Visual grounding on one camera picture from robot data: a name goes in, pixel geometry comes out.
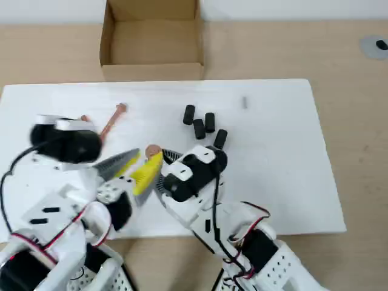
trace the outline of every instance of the wooden desk surface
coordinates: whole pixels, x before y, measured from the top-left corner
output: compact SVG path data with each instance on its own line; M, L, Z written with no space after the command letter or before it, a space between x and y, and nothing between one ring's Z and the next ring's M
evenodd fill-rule
M103 81L100 32L99 25L0 26L0 88ZM284 240L331 290L387 290L388 61L363 56L358 41L366 35L388 37L388 21L206 24L207 79L311 82L348 231ZM221 266L193 238L111 245L141 290L208 291Z

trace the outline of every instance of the small black block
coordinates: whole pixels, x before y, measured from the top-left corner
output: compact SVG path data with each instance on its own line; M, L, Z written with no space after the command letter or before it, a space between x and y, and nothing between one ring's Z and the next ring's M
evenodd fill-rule
M205 129L207 133L216 131L216 122L213 112L208 112L205 114Z
M217 149L222 150L224 148L227 136L228 136L228 132L224 129L220 129L217 133L217 136L213 145Z
M195 106L187 105L184 111L183 123L186 125L191 125L193 123L194 113L195 113Z
M204 139L206 137L205 126L202 119L195 119L193 121L194 132L196 139Z

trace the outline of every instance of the wire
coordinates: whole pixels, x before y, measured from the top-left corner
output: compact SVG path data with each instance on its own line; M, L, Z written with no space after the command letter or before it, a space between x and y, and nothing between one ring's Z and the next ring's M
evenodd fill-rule
M32 240L30 240L28 237L21 235L20 233L17 233L17 232L12 233L11 236L14 236L16 238L23 240L25 243L27 243L30 246L30 248L32 250L44 255L54 265L56 265L58 263L57 260L54 259L54 257L52 257L50 254L48 254L45 250L43 250L39 245L37 245Z
M253 229L255 229L255 227L256 227L262 220L271 217L271 213L270 213L267 209L265 209L265 208L263 208L263 207L257 206L256 204L253 204L253 203L247 202L247 201L241 201L241 203L247 204L247 205L252 206L252 207L254 207L254 208L256 208L256 209L259 209L259 210L265 212L266 215L264 215L264 216L258 218L255 222L253 222L253 223L248 227L247 231L245 232L245 234L244 234L241 238L239 238L239 239L235 239L235 237L229 238L229 240L230 240L231 242L233 242L233 243L235 243L235 242L238 243L238 242L242 241L242 240L248 235L248 233L250 233Z
M248 272L247 270L244 268L243 265L241 265L241 263L235 258L233 257L229 252L228 250L225 248L224 244L222 243L221 241L221 238L220 238L220 229L217 227L217 200L218 200L218 186L219 186L219 170L218 170L218 164L217 164L217 160L215 160L215 166L214 166L214 170L215 170L215 175L216 175L216 185L215 185L215 189L214 189L214 196L213 196L213 209L212 209L212 220L213 220L213 231L214 231L214 240L218 243L219 247L222 249L222 251L225 253L225 255L228 257L229 260L231 260L231 262L235 263L240 269L241 269L241 273L243 275L247 275ZM235 281L235 284L237 285L237 287L239 288L239 290L242 290L244 291L244 289L241 287L241 285L237 282L237 280Z
M75 280L81 279L81 278L82 278L82 276L84 276L84 275L85 275L85 269L84 269L83 267L81 267L81 270L82 270L82 274L81 274L81 276L79 276L79 277L77 277L77 278L74 278L74 279L70 279L70 280L71 280L71 281L75 281Z
M3 194L3 188L4 188L4 183L5 183L5 179L8 177L8 176L12 176L13 175L13 170L16 166L16 164L23 158L25 157L26 155L28 155L29 153L31 152L34 152L35 150L39 150L40 148L46 146L47 144L53 142L53 141L57 141L59 138L56 138L56 139L51 139L49 141L44 141L44 142L41 142L40 144L37 144L36 146L34 145L33 147L30 147L29 149L23 151L22 153L20 153L14 160L13 162L11 163L11 166L8 170L8 172L4 173L4 175L2 176L1 178L1 182L0 182L0 208L1 208L1 215L3 217L3 220L5 222L5 226L7 226L7 229L10 233L12 233L12 228L11 228L11 225L9 223L9 220L8 220L8 216L7 216L7 213L5 212L5 206L4 206L4 194Z
M64 234L64 232L65 232L65 230L71 225L71 224L73 224L74 222L76 222L78 219L80 219L81 218L81 215L84 213L84 211L85 211L85 208L83 208L73 219L72 219L72 221L69 223L69 224L67 224L66 226L65 226L65 228L64 229L62 229L56 236L54 236L54 238L51 240L51 241L49 241L47 244L45 244L44 245L44 247L43 247L43 249L44 250L47 250L49 247L51 247L63 234Z

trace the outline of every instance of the white board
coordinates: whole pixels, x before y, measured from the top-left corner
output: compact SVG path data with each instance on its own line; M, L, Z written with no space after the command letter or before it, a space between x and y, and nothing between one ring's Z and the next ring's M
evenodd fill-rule
M215 112L216 128L229 132L225 202L268 208L280 234L346 230L312 90L303 79L10 85L0 101L0 172L30 146L37 114L86 114L102 129L119 102L129 112L110 132L101 159L149 144L177 152L212 144L216 133L198 142L193 128L182 123L185 106L194 104L196 117ZM55 188L52 173L26 157L7 178L5 207L13 226ZM152 195L136 229L124 236L188 234ZM6 239L1 221L0 241Z

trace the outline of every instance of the cardboard box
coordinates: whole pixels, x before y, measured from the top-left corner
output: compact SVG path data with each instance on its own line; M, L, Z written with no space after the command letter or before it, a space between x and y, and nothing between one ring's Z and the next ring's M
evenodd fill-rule
M108 81L199 80L197 0L107 0L100 63Z

